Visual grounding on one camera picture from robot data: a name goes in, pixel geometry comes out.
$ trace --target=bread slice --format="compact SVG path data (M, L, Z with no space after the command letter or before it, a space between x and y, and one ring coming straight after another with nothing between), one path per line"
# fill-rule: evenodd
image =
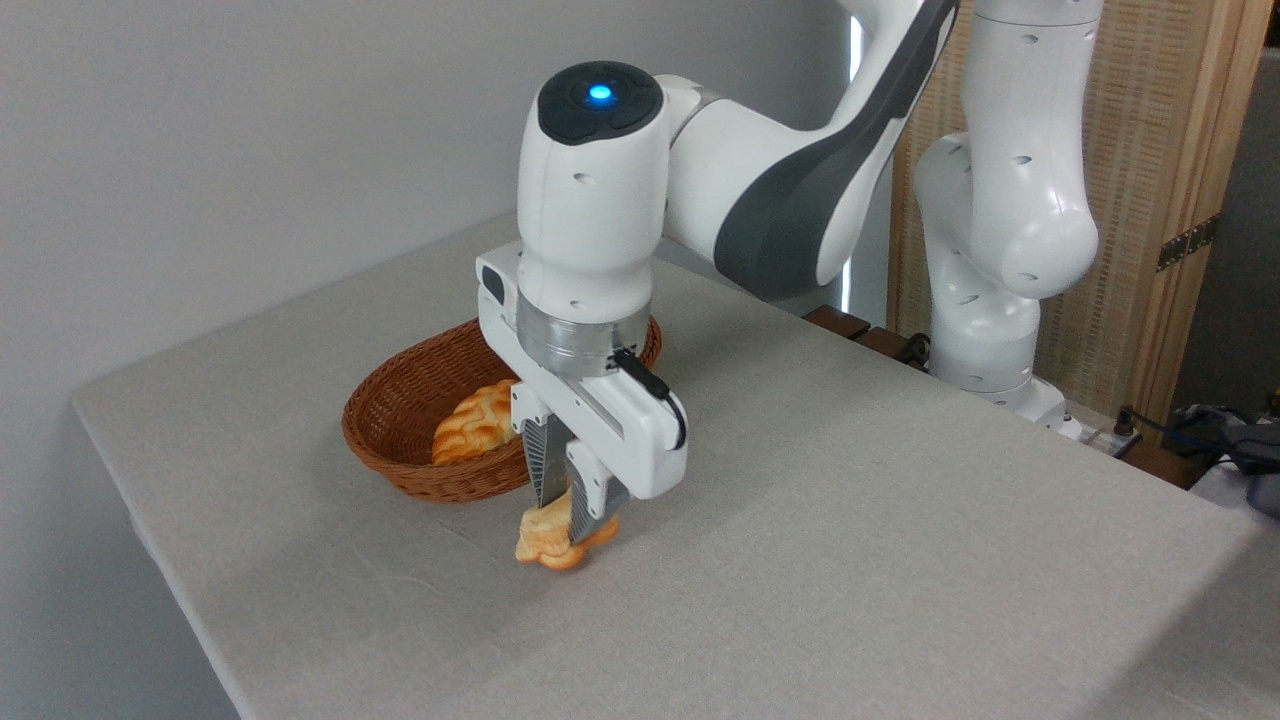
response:
M552 570L568 570L582 561L586 548L604 544L618 534L618 516L591 533L579 544L570 543L573 501L571 493L556 498L547 507L531 507L520 519L520 539L516 542L516 560L541 562Z

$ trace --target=wooden block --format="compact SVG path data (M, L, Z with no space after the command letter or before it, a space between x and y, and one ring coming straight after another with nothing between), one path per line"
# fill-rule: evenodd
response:
M804 319L818 325L819 328L828 329L840 337L847 337L849 340L855 340L858 336L872 329L872 324L867 320L855 318L847 313L841 313L831 305L818 307L805 315Z
M1174 455L1147 441L1129 448L1129 452L1125 452L1120 460L1181 489L1190 489L1204 474L1203 464Z
M884 328L872 328L858 336L854 342L893 359L901 357L906 350L906 338Z

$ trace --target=white wall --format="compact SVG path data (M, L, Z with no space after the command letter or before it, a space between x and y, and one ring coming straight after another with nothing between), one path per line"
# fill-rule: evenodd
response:
M0 0L0 716L232 715L74 387L509 210L527 101L573 61L814 127L845 74L840 18L828 0Z

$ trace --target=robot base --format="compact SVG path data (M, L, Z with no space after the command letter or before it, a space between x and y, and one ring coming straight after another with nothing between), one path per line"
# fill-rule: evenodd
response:
M1068 414L1062 392L1037 377L1014 389L973 395L1071 439L1079 439L1083 432L1080 423Z

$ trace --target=braided bread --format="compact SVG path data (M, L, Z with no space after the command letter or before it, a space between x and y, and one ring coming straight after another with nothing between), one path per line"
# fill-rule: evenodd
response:
M511 386L500 380L468 395L435 428L431 464L448 465L500 447L516 437L511 427Z

